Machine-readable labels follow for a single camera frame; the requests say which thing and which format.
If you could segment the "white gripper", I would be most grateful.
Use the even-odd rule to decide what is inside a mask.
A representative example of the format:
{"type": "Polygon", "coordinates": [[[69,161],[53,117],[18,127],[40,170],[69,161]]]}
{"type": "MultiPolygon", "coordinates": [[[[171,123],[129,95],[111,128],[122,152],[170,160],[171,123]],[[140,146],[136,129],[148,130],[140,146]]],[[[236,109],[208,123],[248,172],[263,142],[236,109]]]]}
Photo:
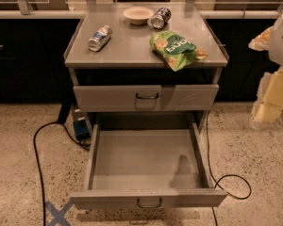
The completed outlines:
{"type": "MultiPolygon", "coordinates": [[[[255,51],[268,51],[272,27],[252,39],[248,47],[255,51]]],[[[258,87],[258,101],[252,108],[250,125],[257,130],[271,127],[283,110],[283,66],[274,73],[265,73],[258,87]]]]}

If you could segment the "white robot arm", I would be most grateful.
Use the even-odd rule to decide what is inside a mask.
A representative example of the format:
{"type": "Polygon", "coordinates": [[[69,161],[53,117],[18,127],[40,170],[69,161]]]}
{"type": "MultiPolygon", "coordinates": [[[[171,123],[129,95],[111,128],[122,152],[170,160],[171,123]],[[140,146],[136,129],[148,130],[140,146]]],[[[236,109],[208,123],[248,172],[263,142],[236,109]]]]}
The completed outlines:
{"type": "Polygon", "coordinates": [[[256,51],[267,51],[269,59],[279,65],[275,73],[265,73],[261,78],[258,98],[252,108],[252,127],[264,129],[273,124],[283,112],[283,12],[274,25],[252,39],[248,47],[256,51]]]}

